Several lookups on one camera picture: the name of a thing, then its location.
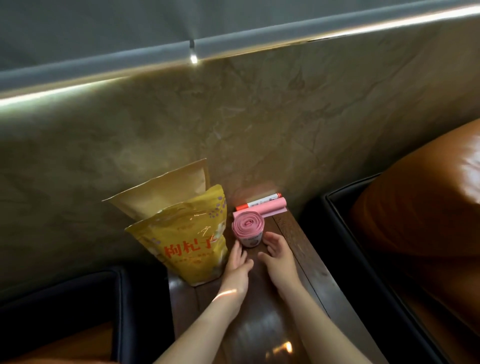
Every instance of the pink roll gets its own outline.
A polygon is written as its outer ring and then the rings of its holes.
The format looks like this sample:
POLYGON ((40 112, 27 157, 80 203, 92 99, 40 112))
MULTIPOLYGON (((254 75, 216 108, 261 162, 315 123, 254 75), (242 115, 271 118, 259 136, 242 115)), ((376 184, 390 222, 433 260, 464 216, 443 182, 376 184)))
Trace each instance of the pink roll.
POLYGON ((279 214, 280 212, 285 212, 286 210, 287 210, 287 200, 284 197, 282 197, 282 198, 278 198, 277 200, 264 202, 263 204, 259 204, 257 206, 249 207, 244 210, 234 212, 233 218, 237 218, 238 215, 246 211, 258 212, 260 215, 266 218, 267 216, 279 214))
POLYGON ((262 240, 265 220, 258 212, 242 210, 232 222, 232 230, 240 243, 247 248, 257 246, 262 240))

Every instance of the yellow bag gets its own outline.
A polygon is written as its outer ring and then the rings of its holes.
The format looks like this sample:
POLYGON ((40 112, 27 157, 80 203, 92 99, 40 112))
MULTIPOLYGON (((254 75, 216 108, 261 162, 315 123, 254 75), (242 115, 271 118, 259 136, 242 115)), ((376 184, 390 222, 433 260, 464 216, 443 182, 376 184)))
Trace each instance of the yellow bag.
POLYGON ((220 277, 227 245, 227 203, 222 186, 167 207, 127 229, 160 262, 190 285, 220 277))
POLYGON ((105 201, 137 220, 125 230, 190 285, 222 274, 227 204, 222 186, 210 188, 206 159, 105 201))

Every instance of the marble wall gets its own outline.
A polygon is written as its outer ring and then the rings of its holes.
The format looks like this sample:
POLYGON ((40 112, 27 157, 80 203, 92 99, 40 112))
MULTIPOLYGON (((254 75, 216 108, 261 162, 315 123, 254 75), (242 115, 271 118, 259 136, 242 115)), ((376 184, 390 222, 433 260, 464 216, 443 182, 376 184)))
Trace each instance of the marble wall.
POLYGON ((148 253, 101 203, 207 157, 227 198, 298 212, 480 117, 480 18, 171 69, 0 108, 0 290, 148 253))

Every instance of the orange leather cushion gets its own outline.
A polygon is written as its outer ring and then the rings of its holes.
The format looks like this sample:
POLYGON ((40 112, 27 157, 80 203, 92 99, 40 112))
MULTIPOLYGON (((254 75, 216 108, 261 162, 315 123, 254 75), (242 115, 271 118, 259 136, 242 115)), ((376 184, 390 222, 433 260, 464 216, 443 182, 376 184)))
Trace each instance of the orange leather cushion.
POLYGON ((480 119, 391 166, 350 211, 390 258, 480 334, 480 119))

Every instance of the wooden table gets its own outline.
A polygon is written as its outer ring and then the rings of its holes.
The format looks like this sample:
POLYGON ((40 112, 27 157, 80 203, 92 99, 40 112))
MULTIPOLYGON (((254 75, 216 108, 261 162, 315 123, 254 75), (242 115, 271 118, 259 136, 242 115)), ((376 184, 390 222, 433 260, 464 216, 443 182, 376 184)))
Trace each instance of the wooden table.
MULTIPOLYGON (((227 221, 224 236, 230 249, 235 241, 227 221)), ((300 279, 317 304, 344 334, 374 363, 387 364, 365 326, 335 283, 323 261, 288 212, 265 219, 265 231, 282 234, 296 258, 300 279)), ((214 363, 309 363, 295 323, 279 297, 257 253, 260 243, 248 249, 254 260, 249 288, 239 315, 229 326, 214 363)), ((168 273, 175 337, 178 338, 210 304, 220 288, 220 279, 191 287, 168 273)))

